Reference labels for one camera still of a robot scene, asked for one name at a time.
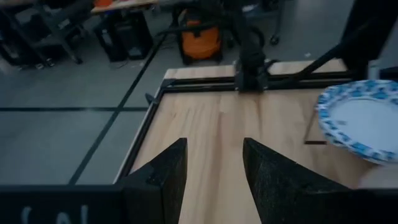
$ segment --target workbench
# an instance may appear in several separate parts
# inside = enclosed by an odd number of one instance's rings
[[[272,75],[300,71],[311,62],[280,62]],[[343,72],[331,60],[316,72]],[[165,79],[233,77],[233,66],[169,69]],[[260,223],[246,180],[242,146],[253,138],[298,164],[349,188],[374,165],[338,147],[308,145],[324,141],[318,122],[310,124],[322,89],[165,93],[147,129],[131,172],[149,162],[178,138],[188,139],[188,175],[180,214],[181,224]]]
[[[113,10],[130,9],[132,7],[147,6],[151,4],[157,4],[158,0],[125,0],[125,1],[114,1],[112,4],[106,7],[95,7],[91,10],[91,13],[100,13]]]

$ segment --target blue patterned paper plate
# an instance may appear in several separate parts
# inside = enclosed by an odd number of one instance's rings
[[[398,83],[363,80],[328,87],[318,98],[328,141],[377,164],[398,162]]]

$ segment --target gray floor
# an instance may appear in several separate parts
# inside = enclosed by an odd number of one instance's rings
[[[266,46],[269,58],[317,58],[341,36],[353,1],[295,0],[286,3],[282,36]],[[167,28],[169,15],[147,15],[152,33]],[[98,18],[90,21],[95,24]],[[254,22],[267,37],[273,19]],[[45,70],[15,71],[3,64],[0,107],[116,106],[145,61],[115,69],[93,36],[79,48],[83,65],[66,59]],[[236,60],[238,49],[225,50],[222,64]],[[198,65],[215,65],[205,62]],[[126,106],[147,106],[144,93],[155,93],[168,68],[183,67],[168,37]],[[99,135],[109,112],[0,113],[0,184],[66,184]],[[139,127],[144,112],[123,112],[91,158],[78,184],[110,184]]]

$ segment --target wooden plank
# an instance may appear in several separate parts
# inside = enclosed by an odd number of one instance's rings
[[[313,61],[300,62],[278,62],[269,69],[271,75],[286,75],[303,70]],[[343,72],[346,67],[341,59],[333,59],[324,64],[315,72]],[[235,74],[233,65],[210,66],[197,68],[178,68],[168,69],[165,78],[213,78],[213,77],[232,77]]]
[[[106,7],[95,7],[91,10],[91,13],[106,12],[119,9],[129,9],[137,6],[145,6],[148,4],[157,4],[158,0],[127,0],[127,1],[115,1],[111,5]]]
[[[244,137],[252,137],[320,175],[356,187],[373,164],[334,146],[303,144],[320,92],[165,95],[133,170],[176,139],[188,138],[188,177],[181,224],[260,223],[244,174]]]

